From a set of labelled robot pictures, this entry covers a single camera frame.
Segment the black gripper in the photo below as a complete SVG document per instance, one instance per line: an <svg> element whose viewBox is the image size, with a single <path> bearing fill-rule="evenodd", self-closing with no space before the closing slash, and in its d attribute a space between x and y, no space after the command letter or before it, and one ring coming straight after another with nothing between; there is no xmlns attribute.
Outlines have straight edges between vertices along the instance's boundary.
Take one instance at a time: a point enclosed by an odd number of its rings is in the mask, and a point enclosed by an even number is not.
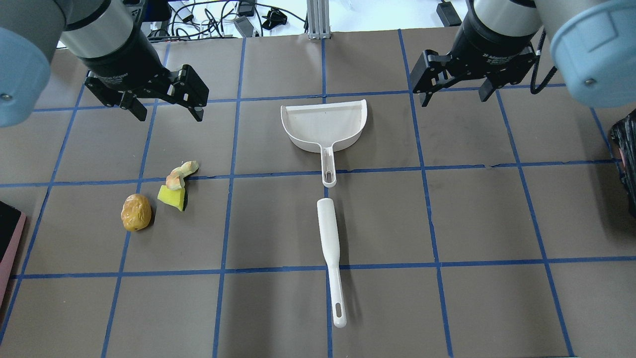
<svg viewBox="0 0 636 358"><path fill-rule="evenodd" d="M412 93L426 107L434 93L466 80L484 79L478 94L486 102L506 84L519 84L538 60L531 43L514 54L487 54L467 38L456 38L448 54L424 50L410 72Z"/></svg>
<svg viewBox="0 0 636 358"><path fill-rule="evenodd" d="M84 64L87 89L104 106L118 106L144 122L148 110L138 99L165 99L169 93L171 104L188 109L197 122L204 118L208 86L189 64L169 75L153 47L123 47Z"/></svg>

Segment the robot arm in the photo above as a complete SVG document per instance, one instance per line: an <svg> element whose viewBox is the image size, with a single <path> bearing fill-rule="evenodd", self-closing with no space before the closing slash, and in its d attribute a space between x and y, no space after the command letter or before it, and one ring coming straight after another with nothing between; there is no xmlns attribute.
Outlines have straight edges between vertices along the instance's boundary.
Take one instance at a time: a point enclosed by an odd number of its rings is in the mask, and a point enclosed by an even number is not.
<svg viewBox="0 0 636 358"><path fill-rule="evenodd" d="M33 112L59 42L88 68L84 83L104 106L145 121L141 99L160 99L204 117L208 86L188 64L169 71L141 29L168 18L166 0L3 0L0 9L2 127Z"/></svg>
<svg viewBox="0 0 636 358"><path fill-rule="evenodd" d="M425 50L409 79L427 106L432 95L465 80L483 80L481 101L519 84L537 67L541 31L570 95L591 108L635 101L633 0L469 0L468 12L445 55Z"/></svg>

